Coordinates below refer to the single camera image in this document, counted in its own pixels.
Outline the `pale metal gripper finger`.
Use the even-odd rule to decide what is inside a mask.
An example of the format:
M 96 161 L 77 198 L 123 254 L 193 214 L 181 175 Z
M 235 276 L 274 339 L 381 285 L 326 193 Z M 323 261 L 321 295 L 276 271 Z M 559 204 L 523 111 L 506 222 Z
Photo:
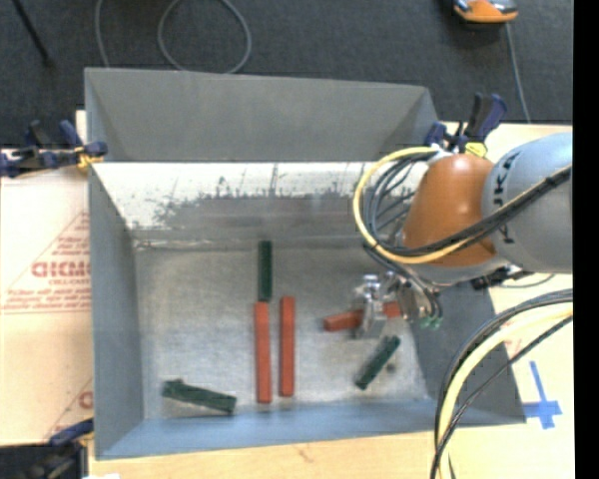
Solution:
M 386 282 L 377 274 L 365 274 L 361 285 L 354 290 L 352 306 L 370 313 L 383 313 Z
M 388 323 L 385 313 L 364 313 L 359 326 L 354 330 L 353 337 L 356 339 L 380 338 Z

